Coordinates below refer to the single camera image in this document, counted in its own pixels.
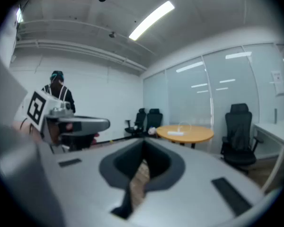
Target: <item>table leg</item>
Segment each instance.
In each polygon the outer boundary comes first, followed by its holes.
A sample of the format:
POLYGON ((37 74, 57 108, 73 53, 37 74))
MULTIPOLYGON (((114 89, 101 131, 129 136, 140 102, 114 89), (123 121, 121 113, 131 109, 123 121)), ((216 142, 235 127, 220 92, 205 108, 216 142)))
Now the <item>table leg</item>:
POLYGON ((278 159, 276 160, 276 163, 275 163, 275 166, 274 166, 272 172, 270 173, 268 179, 266 180, 265 184, 263 185, 263 187, 261 189, 263 192, 265 192, 268 189, 268 187, 270 186, 270 184, 274 180, 275 175, 277 174, 283 159, 284 159, 284 145, 282 144, 278 159))

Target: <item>floor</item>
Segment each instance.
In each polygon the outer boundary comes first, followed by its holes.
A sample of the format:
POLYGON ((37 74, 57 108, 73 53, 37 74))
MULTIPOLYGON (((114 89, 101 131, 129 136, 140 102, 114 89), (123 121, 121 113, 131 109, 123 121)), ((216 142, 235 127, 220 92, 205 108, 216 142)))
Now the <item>floor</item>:
MULTIPOLYGON (((98 144, 92 146, 91 148, 98 148, 111 144, 114 144, 114 142, 98 144)), ((277 157, 258 160, 255 164, 246 168, 247 170, 249 170, 247 177, 249 177, 252 181, 258 184, 259 187, 262 187, 265 181, 267 180, 267 178, 269 177, 275 165, 276 159, 277 157)), ((148 181, 149 181, 149 169, 147 167, 147 164, 143 162, 140 165, 135 177, 132 179, 130 183, 132 205, 134 209, 143 201, 144 199, 143 188, 148 181)), ((270 192, 271 190, 279 186, 282 186, 283 182, 284 182, 284 160, 281 164, 280 170, 275 180, 272 182, 266 193, 270 192)))

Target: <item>office chair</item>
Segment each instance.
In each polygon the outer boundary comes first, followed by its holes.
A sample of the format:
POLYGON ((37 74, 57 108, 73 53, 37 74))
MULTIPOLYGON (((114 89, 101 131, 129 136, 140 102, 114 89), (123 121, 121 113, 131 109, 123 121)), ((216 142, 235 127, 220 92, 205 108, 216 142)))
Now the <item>office chair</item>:
POLYGON ((227 137, 222 137, 221 154, 224 155, 224 161, 234 168, 248 174, 248 170, 240 166, 248 166, 256 162, 254 154, 258 143, 263 143, 259 137, 256 140, 253 149, 249 145, 250 125, 252 113, 249 112, 246 104, 231 105, 230 113, 225 115, 227 125, 227 137))
POLYGON ((137 129, 135 130, 134 127, 131 127, 130 120, 126 120, 128 124, 128 128, 125 129, 127 133, 130 133, 132 137, 137 136, 139 133, 142 133, 144 128, 144 120, 146 117, 146 113, 144 108, 140 108, 139 112, 137 113, 136 121, 134 122, 134 125, 137 126, 137 129))
POLYGON ((158 108, 150 109, 149 113, 147 114, 147 125, 146 125, 146 132, 144 132, 144 136, 148 137, 155 137, 155 135, 149 135, 148 130, 150 127, 158 128, 161 126, 163 114, 160 113, 158 108))

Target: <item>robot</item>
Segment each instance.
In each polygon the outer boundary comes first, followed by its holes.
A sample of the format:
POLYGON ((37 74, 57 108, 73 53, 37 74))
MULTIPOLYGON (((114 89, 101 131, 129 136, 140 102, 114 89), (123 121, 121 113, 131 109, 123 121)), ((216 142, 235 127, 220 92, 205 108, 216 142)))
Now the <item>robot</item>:
POLYGON ((27 116, 44 142, 0 127, 0 176, 18 205, 45 226, 246 226, 278 194, 264 198, 220 159, 159 139, 53 154, 47 122, 78 124, 72 132, 61 131, 62 138, 93 135, 109 121, 74 117, 68 103, 42 91, 33 93, 27 116), (150 181, 133 210, 129 184, 144 160, 150 181))

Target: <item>round table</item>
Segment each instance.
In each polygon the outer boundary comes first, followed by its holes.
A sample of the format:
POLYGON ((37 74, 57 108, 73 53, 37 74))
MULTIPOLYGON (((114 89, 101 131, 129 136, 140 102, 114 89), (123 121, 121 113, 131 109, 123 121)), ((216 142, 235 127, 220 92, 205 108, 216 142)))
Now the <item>round table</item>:
POLYGON ((196 143, 208 141, 213 138, 213 131, 211 129, 202 126, 190 126, 190 125, 166 125, 157 128, 157 134, 172 142, 179 142, 181 145, 185 143, 191 143, 191 147, 195 148, 196 143), (169 135, 168 131, 184 132, 183 136, 169 135))

